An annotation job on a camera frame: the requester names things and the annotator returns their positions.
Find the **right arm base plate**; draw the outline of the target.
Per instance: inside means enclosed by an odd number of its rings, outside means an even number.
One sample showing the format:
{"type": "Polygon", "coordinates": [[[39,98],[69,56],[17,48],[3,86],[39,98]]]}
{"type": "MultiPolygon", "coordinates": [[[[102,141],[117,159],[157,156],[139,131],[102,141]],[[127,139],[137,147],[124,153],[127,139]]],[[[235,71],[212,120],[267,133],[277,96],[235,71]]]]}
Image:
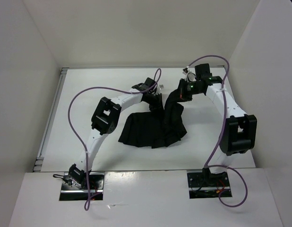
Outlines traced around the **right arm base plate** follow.
{"type": "Polygon", "coordinates": [[[189,198],[206,199],[232,197],[230,182],[226,172],[211,173],[209,169],[187,172],[189,198]]]}

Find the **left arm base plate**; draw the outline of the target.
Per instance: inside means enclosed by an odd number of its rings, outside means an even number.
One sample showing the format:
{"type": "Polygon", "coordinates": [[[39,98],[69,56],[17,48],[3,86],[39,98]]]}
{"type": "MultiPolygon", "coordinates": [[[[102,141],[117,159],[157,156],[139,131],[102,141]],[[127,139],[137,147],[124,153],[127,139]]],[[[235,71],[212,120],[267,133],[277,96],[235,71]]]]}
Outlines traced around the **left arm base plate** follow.
{"type": "MultiPolygon", "coordinates": [[[[87,186],[77,188],[67,173],[63,175],[53,174],[54,178],[62,180],[59,201],[86,201],[88,198],[87,186]]],[[[92,201],[103,199],[104,174],[91,173],[89,176],[90,195],[92,201]]]]}

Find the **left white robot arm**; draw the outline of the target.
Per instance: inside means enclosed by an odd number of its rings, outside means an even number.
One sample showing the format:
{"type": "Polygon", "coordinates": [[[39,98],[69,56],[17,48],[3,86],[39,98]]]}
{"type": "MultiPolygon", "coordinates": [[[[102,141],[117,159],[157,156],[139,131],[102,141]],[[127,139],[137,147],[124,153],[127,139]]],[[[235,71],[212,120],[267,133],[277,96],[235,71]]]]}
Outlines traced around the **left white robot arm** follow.
{"type": "Polygon", "coordinates": [[[69,168],[69,178],[72,185],[78,189],[84,189],[89,183],[89,173],[92,170],[93,161],[98,153],[102,143],[117,127],[120,114],[125,109],[146,102],[150,105],[159,103],[158,97],[160,93],[157,91],[158,80],[147,78],[145,82],[132,86],[129,91],[122,91],[110,87],[90,87],[76,94],[70,101],[68,107],[68,122],[83,145],[83,152],[79,161],[75,162],[69,168]],[[122,95],[109,99],[102,97],[91,118],[91,131],[87,142],[83,142],[82,138],[76,132],[70,119],[71,107],[75,99],[82,93],[92,89],[107,89],[121,92],[122,95]]]}

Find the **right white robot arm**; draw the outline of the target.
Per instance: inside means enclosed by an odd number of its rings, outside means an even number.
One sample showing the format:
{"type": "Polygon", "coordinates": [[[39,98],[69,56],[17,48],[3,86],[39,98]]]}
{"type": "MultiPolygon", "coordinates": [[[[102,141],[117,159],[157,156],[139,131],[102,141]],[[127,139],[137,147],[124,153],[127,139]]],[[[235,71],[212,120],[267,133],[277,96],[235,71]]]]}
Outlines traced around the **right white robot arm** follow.
{"type": "Polygon", "coordinates": [[[183,69],[184,79],[179,82],[181,101],[191,101],[194,95],[205,95],[217,108],[221,115],[222,129],[218,141],[202,169],[202,181],[207,186],[214,185],[222,176],[221,171],[211,168],[226,169],[240,154],[244,154],[255,146],[257,118],[247,114],[239,107],[228,92],[226,76],[213,76],[209,64],[183,69]]]}

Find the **black pleated skirt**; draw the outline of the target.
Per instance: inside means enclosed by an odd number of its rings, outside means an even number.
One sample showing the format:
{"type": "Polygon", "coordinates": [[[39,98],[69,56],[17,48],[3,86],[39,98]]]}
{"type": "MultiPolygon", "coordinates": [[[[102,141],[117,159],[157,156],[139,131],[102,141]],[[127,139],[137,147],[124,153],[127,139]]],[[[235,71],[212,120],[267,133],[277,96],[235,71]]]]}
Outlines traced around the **black pleated skirt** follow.
{"type": "Polygon", "coordinates": [[[180,102],[180,92],[176,89],[169,94],[164,107],[130,114],[118,142],[138,148],[162,148],[180,141],[187,134],[180,102]]]}

